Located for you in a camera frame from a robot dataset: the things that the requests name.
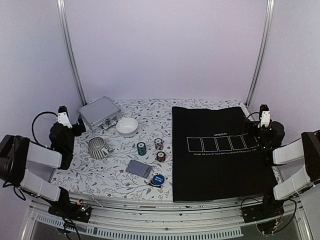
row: white rectangle outline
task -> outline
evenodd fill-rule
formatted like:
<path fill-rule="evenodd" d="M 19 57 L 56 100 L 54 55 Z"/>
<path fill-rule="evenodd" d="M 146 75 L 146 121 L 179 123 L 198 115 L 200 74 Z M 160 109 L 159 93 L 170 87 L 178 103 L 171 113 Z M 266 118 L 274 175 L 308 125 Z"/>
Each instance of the white rectangle outline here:
<path fill-rule="evenodd" d="M 220 150 L 219 144 L 218 144 L 218 140 L 217 140 L 217 139 L 220 139 L 220 138 L 228 138 L 231 150 Z M 218 137 L 216 137 L 215 140 L 216 140 L 216 146 L 219 149 L 219 152 L 230 152 L 230 151 L 233 151 L 229 136 L 218 136 Z"/>
<path fill-rule="evenodd" d="M 202 139 L 214 139 L 215 146 L 216 146 L 216 151 L 206 151 L 205 144 L 204 144 L 204 141 Z M 218 143 L 217 143 L 217 140 L 216 140 L 216 138 L 214 136 L 202 136 L 201 137 L 201 141 L 202 141 L 202 144 L 203 144 L 203 151 L 205 153 L 217 153 L 217 152 L 219 152 L 218 151 Z"/>
<path fill-rule="evenodd" d="M 256 143 L 257 143 L 257 145 L 256 145 L 256 146 L 253 146 L 253 147 L 247 147 L 246 141 L 244 140 L 244 135 L 248 135 L 248 133 L 245 133 L 245 134 L 242 134 L 242 135 L 241 135 L 241 138 L 242 138 L 242 140 L 243 140 L 243 143 L 244 143 L 246 149 L 254 149 L 254 148 L 256 148 L 256 147 L 259 146 L 259 142 L 257 141 L 256 137 L 253 136 L 254 139 L 255 139 L 255 141 L 256 141 Z"/>
<path fill-rule="evenodd" d="M 190 151 L 190 148 L 189 148 L 189 141 L 188 139 L 200 139 L 200 143 L 201 143 L 201 149 L 202 151 Z M 202 142 L 202 139 L 201 137 L 192 137 L 192 136 L 187 136 L 186 137 L 186 143 L 188 144 L 188 151 L 190 153 L 203 153 L 204 152 L 204 143 Z"/>
<path fill-rule="evenodd" d="M 244 148 L 234 149 L 234 146 L 232 145 L 232 142 L 231 142 L 230 137 L 238 137 L 238 136 L 240 137 L 240 139 L 241 139 L 241 141 L 242 141 L 242 143 L 243 143 Z M 241 135 L 231 135 L 231 136 L 228 136 L 228 137 L 229 137 L 229 139 L 230 139 L 231 147 L 232 147 L 232 149 L 233 149 L 234 151 L 247 149 L 247 146 L 246 146 L 246 144 L 245 144 L 245 141 L 244 141 L 243 138 L 242 138 L 242 134 L 241 134 Z"/>

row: gray card box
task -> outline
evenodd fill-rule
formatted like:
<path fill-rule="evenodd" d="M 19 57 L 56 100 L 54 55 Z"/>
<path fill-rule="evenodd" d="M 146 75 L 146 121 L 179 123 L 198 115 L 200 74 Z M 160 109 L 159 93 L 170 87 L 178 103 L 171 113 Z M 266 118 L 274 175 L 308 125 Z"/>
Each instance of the gray card box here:
<path fill-rule="evenodd" d="M 107 122 L 112 123 L 113 119 L 121 112 L 121 109 L 109 97 L 103 96 L 81 107 L 79 112 L 91 131 L 96 132 L 104 126 L 108 127 Z"/>

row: black cloth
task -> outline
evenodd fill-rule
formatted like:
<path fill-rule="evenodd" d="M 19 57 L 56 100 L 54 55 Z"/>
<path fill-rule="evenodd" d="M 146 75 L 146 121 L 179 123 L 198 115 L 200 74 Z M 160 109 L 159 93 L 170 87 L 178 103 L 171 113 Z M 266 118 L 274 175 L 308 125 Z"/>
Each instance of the black cloth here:
<path fill-rule="evenodd" d="M 263 194 L 277 184 L 240 107 L 172 108 L 173 201 L 202 202 Z"/>

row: white backdrop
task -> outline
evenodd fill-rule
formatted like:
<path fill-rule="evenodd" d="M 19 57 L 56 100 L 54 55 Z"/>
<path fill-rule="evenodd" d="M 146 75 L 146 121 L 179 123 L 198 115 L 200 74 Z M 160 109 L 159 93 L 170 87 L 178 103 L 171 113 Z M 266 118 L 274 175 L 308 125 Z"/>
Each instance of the white backdrop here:
<path fill-rule="evenodd" d="M 245 100 L 266 0 L 66 1 L 87 100 Z"/>
<path fill-rule="evenodd" d="M 284 143 L 320 129 L 320 1 L 275 1 L 270 36 L 252 111 L 267 104 L 284 125 Z M 287 178 L 303 161 L 280 168 Z M 320 185 L 301 195 L 312 234 L 320 240 Z"/>

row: floral tablecloth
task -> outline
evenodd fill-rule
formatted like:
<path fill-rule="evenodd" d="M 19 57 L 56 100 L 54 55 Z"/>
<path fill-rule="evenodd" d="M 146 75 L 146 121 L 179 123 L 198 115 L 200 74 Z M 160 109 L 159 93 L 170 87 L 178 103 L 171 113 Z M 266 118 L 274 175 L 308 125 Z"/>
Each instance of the floral tablecloth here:
<path fill-rule="evenodd" d="M 52 176 L 52 184 L 70 192 L 100 197 L 172 201 L 172 107 L 212 110 L 241 107 L 246 115 L 249 114 L 245 105 L 236 100 L 136 99 L 117 100 L 114 103 L 121 108 L 123 117 L 137 119 L 137 134 L 124 138 L 118 135 L 115 127 L 95 133 L 87 128 L 87 132 L 75 139 L 74 157 L 70 168 L 57 169 Z M 106 139 L 111 157 L 102 160 L 90 157 L 88 142 L 94 137 Z M 156 160 L 156 138 L 164 141 L 164 162 Z M 144 156 L 138 155 L 139 142 L 146 144 L 147 153 Z M 126 168 L 130 160 L 151 165 L 153 173 L 162 174 L 165 177 L 163 188 L 149 186 L 148 179 L 127 173 Z M 277 169 L 274 168 L 273 171 L 280 182 Z"/>

